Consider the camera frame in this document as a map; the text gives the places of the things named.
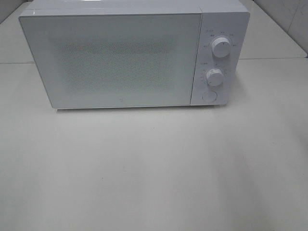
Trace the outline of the round white door button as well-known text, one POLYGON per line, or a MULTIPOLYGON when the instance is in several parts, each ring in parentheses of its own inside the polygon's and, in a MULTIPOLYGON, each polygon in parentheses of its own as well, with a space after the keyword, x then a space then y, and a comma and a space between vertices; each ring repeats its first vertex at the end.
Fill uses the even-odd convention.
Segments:
POLYGON ((215 91, 208 90, 203 94, 202 99, 207 103, 212 103, 217 99, 217 96, 218 95, 215 91))

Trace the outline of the white timer knob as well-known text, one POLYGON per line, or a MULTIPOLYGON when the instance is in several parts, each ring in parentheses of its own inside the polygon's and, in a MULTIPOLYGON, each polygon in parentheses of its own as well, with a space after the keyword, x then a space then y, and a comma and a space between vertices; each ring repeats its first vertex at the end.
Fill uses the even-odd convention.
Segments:
POLYGON ((224 79, 224 74, 218 68, 213 68, 205 74, 206 82, 212 87, 219 86, 224 79))

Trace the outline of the white microwave door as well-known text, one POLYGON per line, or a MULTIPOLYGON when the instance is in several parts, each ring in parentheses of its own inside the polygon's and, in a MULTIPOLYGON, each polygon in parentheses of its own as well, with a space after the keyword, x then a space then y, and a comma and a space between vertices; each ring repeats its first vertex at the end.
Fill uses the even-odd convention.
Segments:
POLYGON ((20 17, 55 109, 189 105, 200 14, 20 17))

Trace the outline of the white microwave oven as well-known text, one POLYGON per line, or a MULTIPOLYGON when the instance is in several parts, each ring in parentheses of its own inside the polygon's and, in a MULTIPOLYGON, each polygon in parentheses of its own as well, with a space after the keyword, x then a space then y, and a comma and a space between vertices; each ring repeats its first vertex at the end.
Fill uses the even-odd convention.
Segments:
POLYGON ((238 0, 35 0, 19 22, 55 109, 225 105, 238 0))

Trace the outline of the upper white power knob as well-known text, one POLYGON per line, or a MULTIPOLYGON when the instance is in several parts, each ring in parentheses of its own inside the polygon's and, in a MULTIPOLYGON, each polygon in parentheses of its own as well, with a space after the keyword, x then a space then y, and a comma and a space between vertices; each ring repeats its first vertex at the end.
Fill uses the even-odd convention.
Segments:
POLYGON ((215 37, 211 42, 211 49, 215 57, 226 57, 231 52, 231 41, 226 36, 215 37))

